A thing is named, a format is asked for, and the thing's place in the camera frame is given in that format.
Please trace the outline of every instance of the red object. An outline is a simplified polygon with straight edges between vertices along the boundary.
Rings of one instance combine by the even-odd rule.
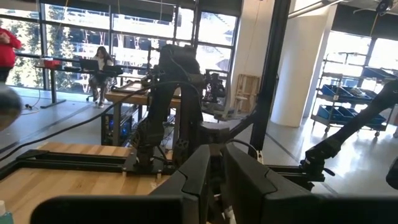
[[[61,64],[58,60],[44,60],[44,67],[49,69],[56,69],[57,66]]]
[[[21,42],[8,30],[0,28],[0,34],[7,34],[10,37],[8,44],[0,44],[0,67],[12,68],[15,64],[14,49],[20,49]]]

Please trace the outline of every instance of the wooden tabletop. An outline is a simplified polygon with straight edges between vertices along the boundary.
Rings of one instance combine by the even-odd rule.
[[[116,102],[121,100],[123,97],[127,96],[128,93],[116,93],[110,91],[109,93],[105,94],[105,98],[110,102]],[[147,95],[134,95],[129,97],[128,99],[124,100],[125,103],[135,104],[135,105],[146,105],[147,104]],[[172,99],[170,103],[171,108],[178,108],[180,106],[181,100],[180,99]]]
[[[129,149],[115,146],[47,143],[52,152],[125,156]],[[0,181],[0,200],[12,212],[15,224],[28,224],[40,202],[60,195],[147,195],[167,180],[163,176],[123,176],[107,172],[23,168]]]

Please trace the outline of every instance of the wooden crate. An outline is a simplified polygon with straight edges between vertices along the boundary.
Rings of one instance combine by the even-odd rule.
[[[260,77],[255,75],[239,74],[234,102],[235,109],[244,113],[250,112],[256,104],[256,97],[259,93],[259,88]],[[239,100],[242,100],[242,103],[240,104],[240,108],[237,108]]]

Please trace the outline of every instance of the laptop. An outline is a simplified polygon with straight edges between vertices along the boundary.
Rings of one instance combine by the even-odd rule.
[[[98,65],[97,60],[80,58],[79,62],[80,62],[80,68],[82,70],[94,71],[94,72],[97,72],[100,70],[100,66]]]

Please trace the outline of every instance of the person in red shirt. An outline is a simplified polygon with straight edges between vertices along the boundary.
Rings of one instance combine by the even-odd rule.
[[[8,30],[0,28],[0,83],[5,83],[15,64],[14,49],[20,49],[21,42]]]

